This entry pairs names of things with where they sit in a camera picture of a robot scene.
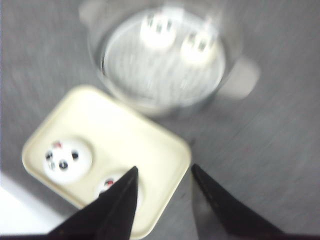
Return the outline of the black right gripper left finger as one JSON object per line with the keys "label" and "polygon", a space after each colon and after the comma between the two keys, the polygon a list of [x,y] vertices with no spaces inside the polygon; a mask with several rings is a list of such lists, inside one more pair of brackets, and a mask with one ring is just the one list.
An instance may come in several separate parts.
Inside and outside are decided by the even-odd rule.
{"label": "black right gripper left finger", "polygon": [[108,190],[48,233],[3,235],[2,240],[129,240],[138,203],[136,166]]}

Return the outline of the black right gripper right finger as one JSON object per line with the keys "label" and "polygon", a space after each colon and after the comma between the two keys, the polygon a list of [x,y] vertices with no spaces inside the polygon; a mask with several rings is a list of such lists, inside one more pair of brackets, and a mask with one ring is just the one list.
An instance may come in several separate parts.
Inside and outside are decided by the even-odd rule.
{"label": "black right gripper right finger", "polygon": [[192,213],[200,240],[318,240],[285,232],[232,196],[198,164],[191,167]]}

